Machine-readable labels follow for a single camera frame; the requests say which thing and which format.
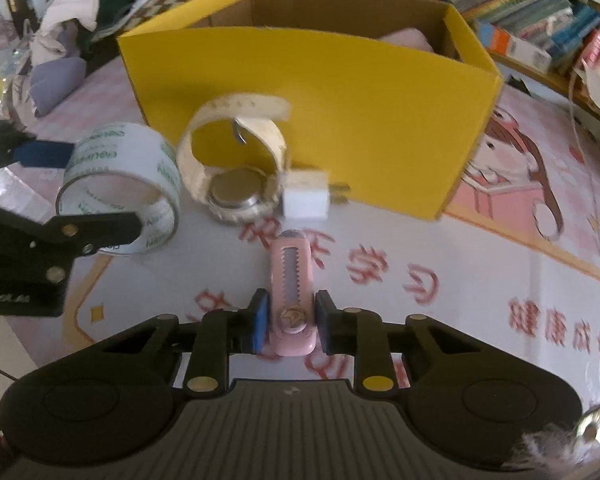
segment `wristwatch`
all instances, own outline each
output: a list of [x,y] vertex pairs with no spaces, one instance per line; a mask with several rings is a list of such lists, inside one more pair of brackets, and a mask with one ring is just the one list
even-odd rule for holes
[[[286,143],[273,122],[287,120],[290,104],[279,97],[231,94],[203,105],[189,121],[177,147],[177,167],[193,200],[208,206],[216,218],[231,223],[251,222],[271,213],[280,201],[282,176],[287,168]],[[245,144],[240,129],[253,134],[271,153],[275,174],[245,166],[212,171],[192,153],[193,133],[204,124],[229,120],[238,141]]]

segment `pile of clothes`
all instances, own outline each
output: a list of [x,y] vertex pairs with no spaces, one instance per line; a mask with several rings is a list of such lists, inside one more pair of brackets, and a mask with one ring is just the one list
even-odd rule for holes
[[13,81],[23,124],[47,115],[84,81],[93,44],[115,34],[148,0],[49,0],[30,42],[30,70]]

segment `tape roll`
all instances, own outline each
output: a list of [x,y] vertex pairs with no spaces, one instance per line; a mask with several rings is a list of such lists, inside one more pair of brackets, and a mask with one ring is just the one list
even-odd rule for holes
[[56,199],[59,215],[133,211],[142,232],[131,244],[102,249],[134,254],[170,240],[177,229],[181,179],[175,150],[158,132],[110,123],[75,145]]

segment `white watch strap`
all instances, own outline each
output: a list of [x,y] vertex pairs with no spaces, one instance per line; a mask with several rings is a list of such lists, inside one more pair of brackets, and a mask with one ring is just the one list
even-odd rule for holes
[[[291,105],[286,100],[260,94],[231,94],[204,104],[189,121],[177,146],[177,167],[182,175],[182,182],[193,199],[206,203],[211,181],[211,173],[193,156],[191,150],[193,132],[213,121],[234,119],[256,136],[273,156],[277,171],[274,195],[278,196],[281,185],[280,174],[285,170],[286,165],[286,143],[273,121],[287,120],[290,110]],[[257,210],[253,210],[252,213],[256,216],[260,214]],[[243,214],[238,212],[237,214],[242,219],[246,219]]]

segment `purple cloth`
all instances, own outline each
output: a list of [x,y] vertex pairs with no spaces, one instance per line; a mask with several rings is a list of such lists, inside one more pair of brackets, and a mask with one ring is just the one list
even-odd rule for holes
[[82,85],[87,62],[80,57],[63,57],[33,67],[29,96],[36,117],[44,117]]

